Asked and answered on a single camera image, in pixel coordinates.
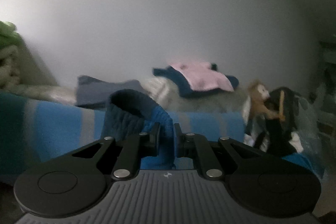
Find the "blue fleece jacket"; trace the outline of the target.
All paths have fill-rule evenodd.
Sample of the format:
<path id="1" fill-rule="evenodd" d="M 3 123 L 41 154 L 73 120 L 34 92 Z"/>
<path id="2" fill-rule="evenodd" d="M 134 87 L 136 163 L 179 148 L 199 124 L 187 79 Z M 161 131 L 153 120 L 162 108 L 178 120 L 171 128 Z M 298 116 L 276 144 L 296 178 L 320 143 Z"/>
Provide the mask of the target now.
<path id="1" fill-rule="evenodd" d="M 111 94 L 101 137 L 112 136 L 116 141 L 130 135 L 150 133 L 156 123 L 160 124 L 158 156 L 141 160 L 142 169 L 170 170 L 175 159 L 174 126 L 169 114 L 148 95 L 132 89 Z"/>

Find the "blue grey trimmed garment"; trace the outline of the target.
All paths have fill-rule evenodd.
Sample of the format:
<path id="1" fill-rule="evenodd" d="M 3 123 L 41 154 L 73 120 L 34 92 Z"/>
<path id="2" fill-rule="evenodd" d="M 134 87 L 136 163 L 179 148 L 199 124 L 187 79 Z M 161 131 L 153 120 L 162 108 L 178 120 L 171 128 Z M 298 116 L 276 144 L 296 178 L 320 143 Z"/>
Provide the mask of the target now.
<path id="1" fill-rule="evenodd" d="M 310 170 L 320 181 L 322 181 L 325 173 L 325 166 L 318 157 L 296 152 L 291 155 L 284 156 L 282 159 Z"/>

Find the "black garment pile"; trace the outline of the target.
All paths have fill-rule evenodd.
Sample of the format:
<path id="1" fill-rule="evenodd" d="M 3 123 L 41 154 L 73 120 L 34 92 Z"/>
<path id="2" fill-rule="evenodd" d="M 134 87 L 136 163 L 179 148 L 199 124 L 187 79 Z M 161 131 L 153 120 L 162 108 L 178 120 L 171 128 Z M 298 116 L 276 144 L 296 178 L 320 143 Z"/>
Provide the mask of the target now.
<path id="1" fill-rule="evenodd" d="M 296 92 L 287 87 L 281 87 L 271 91 L 270 97 L 264 105 L 273 114 L 279 115 L 282 109 L 282 117 L 270 118 L 266 114 L 258 116 L 261 132 L 258 134 L 254 148 L 261 149 L 265 138 L 268 138 L 266 153 L 274 157 L 286 157 L 297 152 L 290 144 L 292 132 L 297 129 L 294 118 L 294 97 Z"/>

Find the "left blue striped pillow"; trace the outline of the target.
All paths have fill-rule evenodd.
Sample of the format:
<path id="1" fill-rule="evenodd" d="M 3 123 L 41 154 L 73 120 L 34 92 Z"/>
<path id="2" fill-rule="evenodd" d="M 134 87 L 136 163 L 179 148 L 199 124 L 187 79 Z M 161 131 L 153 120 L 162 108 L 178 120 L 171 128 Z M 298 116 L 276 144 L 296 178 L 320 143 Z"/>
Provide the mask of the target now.
<path id="1" fill-rule="evenodd" d="M 1 93 L 1 181 L 100 139 L 105 113 Z"/>

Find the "blue striped pillow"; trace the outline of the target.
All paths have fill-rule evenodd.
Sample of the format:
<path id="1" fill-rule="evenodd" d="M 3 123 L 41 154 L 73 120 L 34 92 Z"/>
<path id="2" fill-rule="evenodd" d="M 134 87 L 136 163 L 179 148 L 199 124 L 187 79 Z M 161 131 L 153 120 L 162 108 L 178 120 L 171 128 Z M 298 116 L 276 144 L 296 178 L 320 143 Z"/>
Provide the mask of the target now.
<path id="1" fill-rule="evenodd" d="M 178 123 L 182 132 L 204 135 L 209 141 L 229 137 L 244 141 L 245 122 L 239 112 L 192 113 L 169 111 L 173 123 Z"/>
<path id="2" fill-rule="evenodd" d="M 1 181 L 100 139 L 105 113 L 1 93 Z"/>

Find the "right blue striped pillow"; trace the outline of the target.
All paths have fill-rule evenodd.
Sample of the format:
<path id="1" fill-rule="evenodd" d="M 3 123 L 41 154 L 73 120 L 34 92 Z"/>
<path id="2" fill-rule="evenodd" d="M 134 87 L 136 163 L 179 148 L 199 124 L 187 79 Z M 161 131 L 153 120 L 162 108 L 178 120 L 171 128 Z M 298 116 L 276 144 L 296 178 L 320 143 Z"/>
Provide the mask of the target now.
<path id="1" fill-rule="evenodd" d="M 182 132 L 204 135 L 209 141 L 229 137 L 244 141 L 245 122 L 239 112 L 192 113 L 169 111 L 173 123 L 178 123 Z"/>

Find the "grey blue folded cloth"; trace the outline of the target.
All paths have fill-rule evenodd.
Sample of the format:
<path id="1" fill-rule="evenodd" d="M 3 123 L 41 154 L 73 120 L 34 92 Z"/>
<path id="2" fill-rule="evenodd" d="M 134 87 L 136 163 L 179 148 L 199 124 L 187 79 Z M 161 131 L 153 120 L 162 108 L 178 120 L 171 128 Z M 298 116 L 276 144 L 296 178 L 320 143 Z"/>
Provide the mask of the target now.
<path id="1" fill-rule="evenodd" d="M 109 83 L 90 76 L 77 78 L 76 106 L 86 109 L 103 109 L 109 96 L 119 90 L 131 89 L 146 94 L 138 80 Z"/>

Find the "brown plush monkey toy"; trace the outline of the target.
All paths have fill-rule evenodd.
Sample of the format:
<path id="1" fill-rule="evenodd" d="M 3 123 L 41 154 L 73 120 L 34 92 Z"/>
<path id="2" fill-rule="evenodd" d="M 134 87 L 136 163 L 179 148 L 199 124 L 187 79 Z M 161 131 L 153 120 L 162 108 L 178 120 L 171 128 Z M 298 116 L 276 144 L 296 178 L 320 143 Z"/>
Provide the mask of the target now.
<path id="1" fill-rule="evenodd" d="M 270 97 L 268 89 L 259 80 L 254 81 L 248 87 L 248 95 L 251 99 L 251 109 L 249 112 L 249 119 L 263 115 L 267 119 L 280 118 L 279 113 L 270 110 L 265 106 L 265 101 Z"/>

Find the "pink navy folded garment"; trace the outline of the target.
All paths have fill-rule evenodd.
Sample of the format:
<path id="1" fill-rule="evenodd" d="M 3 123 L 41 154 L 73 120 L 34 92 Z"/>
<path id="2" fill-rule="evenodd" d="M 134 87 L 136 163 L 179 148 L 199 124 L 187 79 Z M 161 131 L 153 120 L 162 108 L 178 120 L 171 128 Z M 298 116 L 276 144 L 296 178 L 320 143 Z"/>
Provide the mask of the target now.
<path id="1" fill-rule="evenodd" d="M 166 68 L 154 68 L 153 75 L 175 83 L 183 98 L 234 92 L 239 86 L 235 76 L 220 73 L 217 65 L 209 62 L 171 63 Z"/>

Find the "green knitted blanket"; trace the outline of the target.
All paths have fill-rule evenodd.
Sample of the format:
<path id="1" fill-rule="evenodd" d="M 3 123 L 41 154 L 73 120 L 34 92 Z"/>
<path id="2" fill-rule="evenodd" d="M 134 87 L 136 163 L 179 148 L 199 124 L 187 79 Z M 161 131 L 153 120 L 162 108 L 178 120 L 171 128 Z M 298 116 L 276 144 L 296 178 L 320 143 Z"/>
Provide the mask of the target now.
<path id="1" fill-rule="evenodd" d="M 1 21 L 1 89 L 9 90 L 20 83 L 19 46 L 23 43 L 16 25 Z"/>

